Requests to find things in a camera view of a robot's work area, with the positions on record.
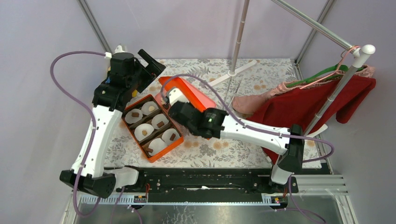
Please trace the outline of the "dark brown chocolate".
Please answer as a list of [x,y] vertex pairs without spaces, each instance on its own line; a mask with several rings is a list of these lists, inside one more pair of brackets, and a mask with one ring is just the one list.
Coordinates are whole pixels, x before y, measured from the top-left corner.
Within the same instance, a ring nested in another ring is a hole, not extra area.
[[165,125],[165,123],[163,121],[160,121],[159,123],[157,123],[157,127],[158,128],[161,128],[164,125]]

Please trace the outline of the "orange box lid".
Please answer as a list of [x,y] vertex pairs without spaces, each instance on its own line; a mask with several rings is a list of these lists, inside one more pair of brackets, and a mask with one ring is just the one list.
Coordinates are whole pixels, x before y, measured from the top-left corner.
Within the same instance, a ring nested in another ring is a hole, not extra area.
[[164,93],[170,106],[178,101],[191,103],[200,112],[216,107],[216,103],[212,99],[183,78],[160,77],[159,83],[164,87],[159,96]]

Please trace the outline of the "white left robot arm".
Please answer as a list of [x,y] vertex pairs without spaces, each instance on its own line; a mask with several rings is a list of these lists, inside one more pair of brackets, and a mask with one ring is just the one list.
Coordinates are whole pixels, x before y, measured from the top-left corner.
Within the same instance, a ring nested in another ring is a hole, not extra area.
[[110,70],[94,90],[93,106],[85,107],[91,116],[89,130],[72,167],[61,171],[59,176],[61,182],[75,191],[108,198],[115,189],[126,185],[134,192],[144,188],[145,180],[135,168],[110,171],[104,168],[111,136],[132,99],[132,93],[143,92],[166,68],[143,49],[138,55],[146,66],[128,52],[103,54],[110,60]]

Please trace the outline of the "orange chocolate box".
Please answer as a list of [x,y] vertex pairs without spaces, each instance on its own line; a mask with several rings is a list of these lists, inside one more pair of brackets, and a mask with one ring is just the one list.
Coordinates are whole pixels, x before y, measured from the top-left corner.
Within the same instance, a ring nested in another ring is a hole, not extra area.
[[151,163],[181,145],[184,137],[154,96],[147,95],[126,107],[122,121],[144,157]]

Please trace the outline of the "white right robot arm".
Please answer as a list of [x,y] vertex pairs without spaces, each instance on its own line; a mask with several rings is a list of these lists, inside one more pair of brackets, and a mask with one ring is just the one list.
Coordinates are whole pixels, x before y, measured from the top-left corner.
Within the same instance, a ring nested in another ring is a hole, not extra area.
[[206,139],[239,140],[275,153],[275,162],[268,179],[269,189],[274,192],[284,189],[289,177],[302,170],[304,140],[302,128],[298,125],[290,128],[266,126],[216,108],[201,112],[191,103],[180,101],[170,107],[168,115],[192,135]]

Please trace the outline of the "pink tray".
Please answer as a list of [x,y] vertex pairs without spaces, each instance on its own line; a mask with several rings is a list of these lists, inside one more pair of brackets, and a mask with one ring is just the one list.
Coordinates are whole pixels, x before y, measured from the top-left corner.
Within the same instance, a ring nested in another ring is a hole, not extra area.
[[169,109],[169,105],[163,100],[162,96],[160,93],[155,95],[155,101],[160,105],[162,109],[167,111]]

